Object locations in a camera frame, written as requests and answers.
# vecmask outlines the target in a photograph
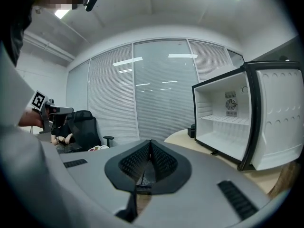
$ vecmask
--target mini fridge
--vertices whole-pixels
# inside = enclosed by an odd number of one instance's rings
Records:
[[[257,61],[192,87],[195,141],[237,164],[264,170],[297,159],[304,144],[303,71]]]

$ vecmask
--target white wall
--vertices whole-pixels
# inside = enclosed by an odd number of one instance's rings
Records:
[[[181,24],[180,21],[175,21],[176,24],[172,24],[172,21],[165,21],[165,18],[161,19],[160,16],[161,15],[158,15],[157,18],[155,16],[141,16],[102,29],[100,34],[89,38],[89,41],[93,41],[91,45],[85,43],[82,46],[76,59],[67,67],[68,70],[72,70],[90,57],[119,45],[138,40],[163,37],[195,38],[223,45],[238,53],[242,53],[242,47],[237,38],[218,33],[202,26]]]
[[[48,98],[54,99],[55,105],[66,106],[66,67],[21,52],[16,70],[34,91],[39,90]]]
[[[297,36],[292,23],[283,15],[257,32],[242,38],[243,57],[251,61]]]

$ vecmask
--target window blinds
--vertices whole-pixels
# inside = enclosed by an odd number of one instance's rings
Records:
[[[68,73],[66,84],[66,105],[74,112],[87,110],[87,73],[90,61],[72,69]]]
[[[141,139],[163,141],[194,123],[198,77],[186,40],[135,44],[134,79]]]
[[[207,74],[215,69],[230,64],[227,53],[221,46],[196,40],[189,40],[189,44],[194,54],[200,82],[205,81]]]
[[[91,60],[88,110],[96,117],[99,137],[113,136],[111,145],[139,140],[135,112],[132,45]]]

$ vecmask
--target black fridge frame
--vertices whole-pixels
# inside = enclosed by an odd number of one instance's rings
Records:
[[[192,94],[193,94],[193,103],[194,103],[194,121],[195,126],[197,124],[197,117],[196,117],[196,105],[195,105],[195,93],[194,89],[203,86],[214,81],[218,81],[220,79],[243,73],[245,72],[248,78],[248,86],[250,89],[250,97],[251,97],[251,125],[249,131],[249,138],[246,146],[246,150],[244,153],[243,159],[237,160],[217,149],[205,144],[204,142],[198,140],[196,138],[197,128],[195,128],[195,137],[194,140],[198,142],[200,145],[206,147],[207,149],[213,151],[225,159],[237,164],[238,171],[249,171],[255,170],[254,166],[251,164],[251,160],[256,150],[256,145],[260,133],[261,128],[261,120],[262,120],[262,100],[261,100],[261,92],[260,92],[260,84],[257,77],[258,70],[267,70],[267,69],[298,69],[301,71],[303,82],[304,82],[304,70],[302,70],[301,65],[298,62],[294,61],[252,61],[252,62],[245,62],[240,68],[237,68],[233,71],[228,73],[219,75],[212,79],[206,80],[199,84],[192,86]]]

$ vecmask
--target fridge door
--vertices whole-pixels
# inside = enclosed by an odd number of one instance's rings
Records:
[[[256,170],[297,159],[304,144],[304,84],[296,62],[256,62],[261,125],[251,163]]]

